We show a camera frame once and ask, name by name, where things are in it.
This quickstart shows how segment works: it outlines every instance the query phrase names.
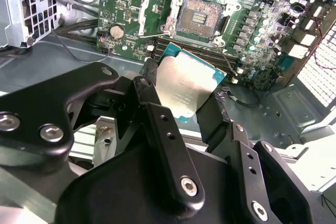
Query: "black mounting arm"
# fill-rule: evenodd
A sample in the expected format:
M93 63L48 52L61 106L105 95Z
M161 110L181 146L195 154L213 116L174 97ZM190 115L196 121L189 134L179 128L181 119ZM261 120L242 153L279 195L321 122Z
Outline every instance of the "black mounting arm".
M214 95L197 112L212 154L186 148L155 68L129 80L94 63L1 97L1 192L55 223L333 223L269 144L251 148L223 119ZM101 115L115 118L118 155L77 177L73 133Z

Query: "silver metal surface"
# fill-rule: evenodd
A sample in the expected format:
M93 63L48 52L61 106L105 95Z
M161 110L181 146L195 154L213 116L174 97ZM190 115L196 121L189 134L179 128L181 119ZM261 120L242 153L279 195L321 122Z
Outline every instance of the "silver metal surface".
M236 128L239 130L239 131L244 131L244 128L242 126L240 126L239 124L236 124Z
M197 186L195 182L190 178L182 178L181 186L186 194L189 196L195 196L197 194Z
M57 28L58 4L51 0L0 0L0 46L30 47Z
M58 142L63 136L63 130L56 125L47 125L40 130L40 137L48 142Z
M264 145L265 145L265 148L266 148L269 152L272 151L272 147L271 147L271 146L269 146L268 144L264 144Z
M254 213L260 218L260 220L262 221L267 221L268 220L268 215L266 213L266 210L264 209L264 207L259 204L256 201L252 201L252 209L254 211Z
M15 115L0 115L0 131L13 131L20 126L20 119Z

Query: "screw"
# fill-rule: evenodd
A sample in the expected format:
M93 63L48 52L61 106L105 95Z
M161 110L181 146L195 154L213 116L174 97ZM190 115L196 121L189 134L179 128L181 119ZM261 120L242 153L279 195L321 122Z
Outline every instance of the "screw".
M63 130L53 124L44 126L40 130L40 137L48 142L58 142L63 136Z
M244 131L244 128L239 124L236 124L236 128L239 129L239 131Z
M264 207L256 201L252 201L252 208L254 213L262 220L267 221L268 216Z
M197 194L197 186L192 179L182 178L181 185L185 193L189 196L195 196Z
M0 115L0 131L13 131L20 126L20 119L14 115Z
M103 68L102 70L103 70L104 74L107 74L108 76L112 75L112 72L110 70L108 70L107 68Z
M271 146L269 146L268 144L264 144L264 146L269 152L272 152L272 147Z

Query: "green circuit board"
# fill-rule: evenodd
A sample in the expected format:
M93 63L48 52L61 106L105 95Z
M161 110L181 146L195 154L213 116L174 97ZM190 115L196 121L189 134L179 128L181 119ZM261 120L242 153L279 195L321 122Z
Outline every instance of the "green circuit board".
M238 84L252 84L261 90L268 90L278 73L286 71L294 60L285 52L278 55L277 50L281 51L281 43L291 38L308 15L305 10L301 11L302 7L298 9L298 3L307 8L319 4L317 0L313 4L307 0L296 0L295 3L290 0L190 0L190 6L194 9L188 9L188 0L182 0L183 4L179 6L177 13L178 22L173 23L175 33L169 34L167 20L172 13L174 0L148 0L147 8L144 8L145 1L100 1L98 35L104 37L114 55L138 61L144 61L147 57L158 59L163 47L171 41L196 55L200 54L200 57L203 55L205 60L228 72L230 78L232 73L220 50L232 66L243 69L243 73L235 77ZM198 6L204 4L204 9L212 7L220 10L223 7L225 11L217 22L211 23L210 19L216 20L215 14L203 12L199 16L195 11L195 3ZM190 16L190 24L193 26L185 27L187 21L182 24L183 10L194 15ZM295 29L279 22L281 19L283 21L284 14L299 19L299 23L295 23ZM211 35L205 32L210 29L210 26L206 27L208 23L216 26L211 30ZM120 39L110 35L111 27L116 25L124 32ZM274 43L272 37L278 38L279 43ZM223 41L224 45L215 44L215 38ZM106 51L99 39L97 47L100 51Z

